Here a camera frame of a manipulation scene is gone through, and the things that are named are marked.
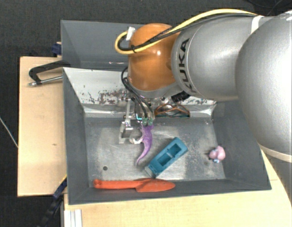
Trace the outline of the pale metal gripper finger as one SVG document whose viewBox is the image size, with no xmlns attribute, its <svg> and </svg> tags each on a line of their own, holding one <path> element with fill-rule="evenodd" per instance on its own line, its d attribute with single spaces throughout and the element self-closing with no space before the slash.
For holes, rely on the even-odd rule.
<svg viewBox="0 0 292 227">
<path fill-rule="evenodd" d="M 125 139 L 132 142 L 132 133 L 134 132 L 134 127 L 131 125 L 131 123 L 126 122 L 125 123 Z"/>
<path fill-rule="evenodd" d="M 125 122 L 120 123 L 119 144 L 124 144 L 126 139 L 126 125 Z"/>
</svg>

